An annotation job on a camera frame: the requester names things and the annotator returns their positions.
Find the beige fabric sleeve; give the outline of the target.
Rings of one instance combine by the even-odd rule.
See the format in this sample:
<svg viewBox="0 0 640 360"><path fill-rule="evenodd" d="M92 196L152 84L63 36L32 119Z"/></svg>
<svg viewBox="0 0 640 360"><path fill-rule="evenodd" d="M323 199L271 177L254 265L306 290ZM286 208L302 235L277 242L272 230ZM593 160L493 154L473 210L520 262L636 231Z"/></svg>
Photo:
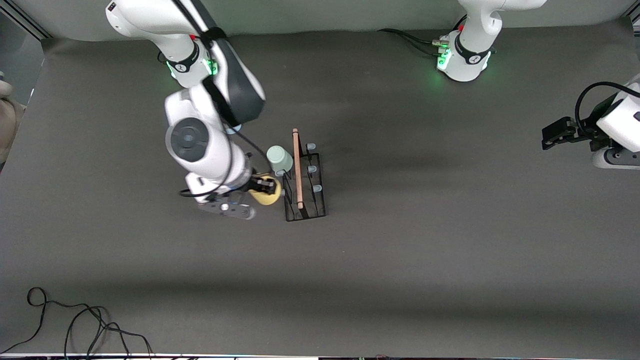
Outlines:
<svg viewBox="0 0 640 360"><path fill-rule="evenodd" d="M9 157L26 109L12 98L13 89L0 71L0 171Z"/></svg>

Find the dark grey table mat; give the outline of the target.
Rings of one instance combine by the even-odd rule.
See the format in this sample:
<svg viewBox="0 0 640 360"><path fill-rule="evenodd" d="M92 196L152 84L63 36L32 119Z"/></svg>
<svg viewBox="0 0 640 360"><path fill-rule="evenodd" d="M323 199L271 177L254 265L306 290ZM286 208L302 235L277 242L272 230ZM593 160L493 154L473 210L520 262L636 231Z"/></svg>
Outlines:
<svg viewBox="0 0 640 360"><path fill-rule="evenodd" d="M179 196L148 41L51 39L0 175L0 351L41 287L106 307L157 353L640 358L640 171L541 148L633 27L507 28L473 82L397 36L236 36L266 93L243 134L316 144L324 218L249 221Z"/></svg>

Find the pale green plastic cup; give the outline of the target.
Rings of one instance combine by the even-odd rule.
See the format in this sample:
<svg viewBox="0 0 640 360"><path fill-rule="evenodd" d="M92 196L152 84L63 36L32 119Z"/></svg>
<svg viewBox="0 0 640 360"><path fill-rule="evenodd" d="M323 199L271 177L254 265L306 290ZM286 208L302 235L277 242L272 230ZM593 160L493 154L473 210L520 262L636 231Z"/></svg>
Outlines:
<svg viewBox="0 0 640 360"><path fill-rule="evenodd" d="M275 176L282 177L294 167L293 156L282 146L270 146L266 155Z"/></svg>

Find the grey aluminium frame bar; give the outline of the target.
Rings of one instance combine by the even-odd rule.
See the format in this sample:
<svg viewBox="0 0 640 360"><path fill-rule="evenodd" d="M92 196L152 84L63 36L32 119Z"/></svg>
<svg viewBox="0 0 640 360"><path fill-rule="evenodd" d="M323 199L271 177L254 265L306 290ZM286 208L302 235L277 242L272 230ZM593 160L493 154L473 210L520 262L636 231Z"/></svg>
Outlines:
<svg viewBox="0 0 640 360"><path fill-rule="evenodd" d="M39 41L53 38L50 32L39 25L15 0L0 0L0 13Z"/></svg>

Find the yellow plastic cup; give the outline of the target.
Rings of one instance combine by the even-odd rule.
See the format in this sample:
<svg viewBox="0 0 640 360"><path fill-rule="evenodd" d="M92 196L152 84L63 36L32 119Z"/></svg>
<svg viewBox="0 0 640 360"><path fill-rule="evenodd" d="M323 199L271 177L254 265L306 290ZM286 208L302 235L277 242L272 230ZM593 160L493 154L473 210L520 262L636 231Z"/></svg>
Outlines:
<svg viewBox="0 0 640 360"><path fill-rule="evenodd" d="M268 174L256 174L256 176L270 176ZM272 194L272 195L267 195L267 194L262 194L262 193L254 193L253 191L250 191L250 182L247 183L247 191L248 193L252 196L252 198L254 198L254 200L256 200L256 202L260 205L263 205L265 207L268 207L270 205L274 205L274 203L276 203L279 198L281 198L282 196L282 184L281 182L278 181L278 195L276 194Z"/></svg>

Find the black wire cup holder rack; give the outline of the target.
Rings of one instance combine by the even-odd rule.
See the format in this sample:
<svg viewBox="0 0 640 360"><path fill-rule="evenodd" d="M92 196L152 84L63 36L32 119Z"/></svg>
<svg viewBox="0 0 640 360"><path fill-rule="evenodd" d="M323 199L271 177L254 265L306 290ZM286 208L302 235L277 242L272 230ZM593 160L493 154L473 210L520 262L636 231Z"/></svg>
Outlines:
<svg viewBox="0 0 640 360"><path fill-rule="evenodd" d="M328 214L323 192L323 166L316 144L304 143L300 131L291 131L292 167L277 171L281 178L285 220L288 223L326 217Z"/></svg>

